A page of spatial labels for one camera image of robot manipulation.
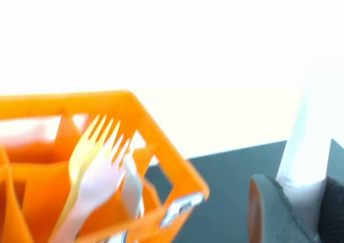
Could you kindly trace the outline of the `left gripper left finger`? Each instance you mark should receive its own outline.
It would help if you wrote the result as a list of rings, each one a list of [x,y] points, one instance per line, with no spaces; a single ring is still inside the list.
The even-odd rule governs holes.
[[[300,223],[282,187],[263,174],[250,179],[247,230],[249,242],[319,242]]]

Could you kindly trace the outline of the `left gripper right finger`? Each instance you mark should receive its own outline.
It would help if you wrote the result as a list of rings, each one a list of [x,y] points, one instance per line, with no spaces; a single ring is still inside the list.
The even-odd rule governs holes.
[[[326,179],[319,218],[321,242],[343,242],[343,178]]]

